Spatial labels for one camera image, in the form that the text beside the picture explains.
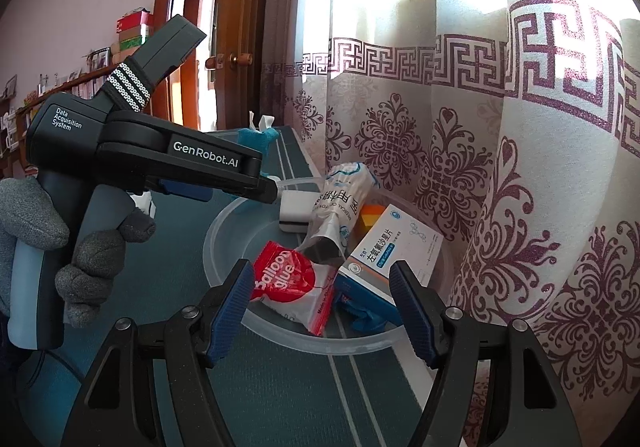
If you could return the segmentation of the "grey gloved left hand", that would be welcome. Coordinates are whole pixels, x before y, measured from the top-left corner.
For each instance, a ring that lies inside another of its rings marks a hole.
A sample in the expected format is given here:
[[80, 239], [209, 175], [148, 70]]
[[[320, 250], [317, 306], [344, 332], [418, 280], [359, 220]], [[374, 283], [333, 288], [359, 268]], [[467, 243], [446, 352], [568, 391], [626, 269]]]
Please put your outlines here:
[[[65, 303], [68, 323], [78, 329], [91, 325], [111, 295], [116, 275], [125, 263], [126, 245], [154, 235], [153, 217], [135, 207], [113, 230], [85, 237], [72, 259], [55, 275], [55, 290]], [[1, 315], [11, 316], [11, 277], [17, 241], [43, 250], [65, 247], [70, 230], [50, 196], [35, 177], [1, 181]]]

